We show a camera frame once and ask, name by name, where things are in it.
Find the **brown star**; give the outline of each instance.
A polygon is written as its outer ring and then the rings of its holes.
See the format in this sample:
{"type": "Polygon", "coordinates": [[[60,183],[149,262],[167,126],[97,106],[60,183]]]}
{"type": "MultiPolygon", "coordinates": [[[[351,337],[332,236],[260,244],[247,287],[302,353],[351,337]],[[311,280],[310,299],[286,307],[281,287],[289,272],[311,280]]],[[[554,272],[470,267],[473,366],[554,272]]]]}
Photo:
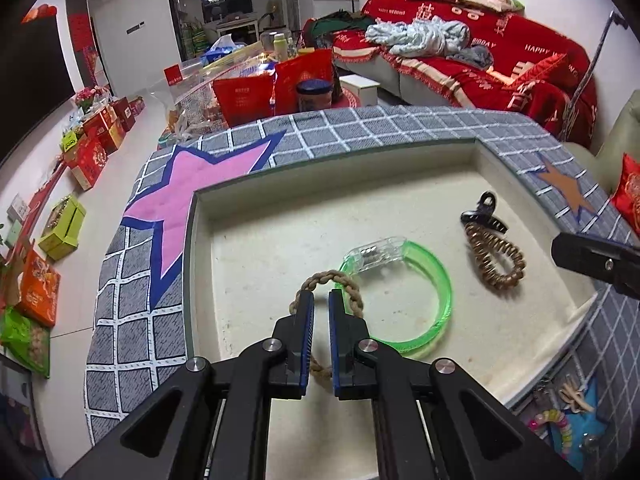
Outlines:
{"type": "Polygon", "coordinates": [[[575,216],[575,220],[580,222],[580,209],[583,208],[589,213],[595,215],[596,211],[593,206],[580,192],[580,186],[575,177],[560,173],[551,162],[540,156],[542,163],[545,165],[544,170],[536,172],[536,176],[540,180],[544,180],[550,186],[555,187],[566,200],[566,204],[575,216]]]}

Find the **tray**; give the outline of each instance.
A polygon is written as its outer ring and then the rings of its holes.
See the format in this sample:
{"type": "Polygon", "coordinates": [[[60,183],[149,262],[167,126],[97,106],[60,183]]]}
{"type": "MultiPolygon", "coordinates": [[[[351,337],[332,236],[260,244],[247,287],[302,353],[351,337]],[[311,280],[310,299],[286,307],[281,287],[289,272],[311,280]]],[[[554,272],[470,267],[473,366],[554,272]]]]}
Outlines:
{"type": "MultiPolygon", "coordinates": [[[[558,232],[473,140],[351,152],[204,189],[194,196],[184,253],[188,352],[211,361],[237,356],[271,335],[309,275],[339,267],[354,247],[401,235],[436,254],[452,282],[452,319],[423,360],[453,358],[511,406],[564,351],[595,298],[590,280],[552,263],[558,232]],[[479,280],[460,224],[488,189],[527,260],[524,280],[500,295],[479,280]]],[[[411,338],[430,325],[437,303],[428,282],[402,265],[361,279],[373,336],[411,338]]],[[[323,364],[328,291],[315,294],[313,352],[323,364]]],[[[273,401],[269,438],[268,478],[377,474],[370,403],[338,402],[330,384],[313,378],[302,401],[273,401]]]]}

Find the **green bag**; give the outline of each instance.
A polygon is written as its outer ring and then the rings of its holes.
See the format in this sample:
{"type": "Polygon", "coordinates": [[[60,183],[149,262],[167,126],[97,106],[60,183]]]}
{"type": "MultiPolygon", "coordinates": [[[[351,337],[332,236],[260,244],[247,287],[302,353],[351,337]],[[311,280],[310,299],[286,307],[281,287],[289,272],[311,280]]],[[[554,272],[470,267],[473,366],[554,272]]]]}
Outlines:
{"type": "Polygon", "coordinates": [[[49,378],[49,329],[8,306],[0,317],[0,342],[20,364],[49,378]]]}

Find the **bottle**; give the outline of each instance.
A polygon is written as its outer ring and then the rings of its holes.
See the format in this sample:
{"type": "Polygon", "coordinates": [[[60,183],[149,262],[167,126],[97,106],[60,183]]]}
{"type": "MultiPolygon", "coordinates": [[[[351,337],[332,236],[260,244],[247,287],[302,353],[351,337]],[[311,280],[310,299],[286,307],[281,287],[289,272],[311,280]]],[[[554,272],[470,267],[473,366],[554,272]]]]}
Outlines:
{"type": "Polygon", "coordinates": [[[284,34],[276,34],[273,39],[273,51],[278,61],[286,61],[287,57],[287,40],[284,34]]]}
{"type": "Polygon", "coordinates": [[[287,43],[287,55],[289,56],[289,59],[293,59],[298,55],[298,50],[293,44],[293,38],[289,38],[289,43],[287,43]]]}

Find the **red blanket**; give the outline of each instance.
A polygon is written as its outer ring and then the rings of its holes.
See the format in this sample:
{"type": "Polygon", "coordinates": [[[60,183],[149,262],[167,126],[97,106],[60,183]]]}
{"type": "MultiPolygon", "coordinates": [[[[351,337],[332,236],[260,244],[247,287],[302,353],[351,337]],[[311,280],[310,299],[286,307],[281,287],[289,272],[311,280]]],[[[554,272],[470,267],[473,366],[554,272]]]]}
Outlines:
{"type": "MultiPolygon", "coordinates": [[[[466,23],[471,45],[487,46],[494,56],[494,70],[513,78],[526,66],[553,54],[566,54],[577,86],[589,66],[587,54],[575,41],[517,14],[497,14],[431,0],[368,0],[362,12],[395,23],[433,16],[466,23]]],[[[391,56],[386,49],[364,40],[361,31],[336,33],[334,54],[346,62],[362,62],[380,54],[398,72],[424,82],[453,105],[520,112],[555,136],[560,133],[564,109],[575,90],[575,87],[562,90],[547,80],[532,80],[508,88],[499,79],[461,62],[440,57],[391,56]]],[[[569,118],[572,122],[569,140],[589,147],[596,107],[592,80],[578,100],[574,117],[569,118]]]]}

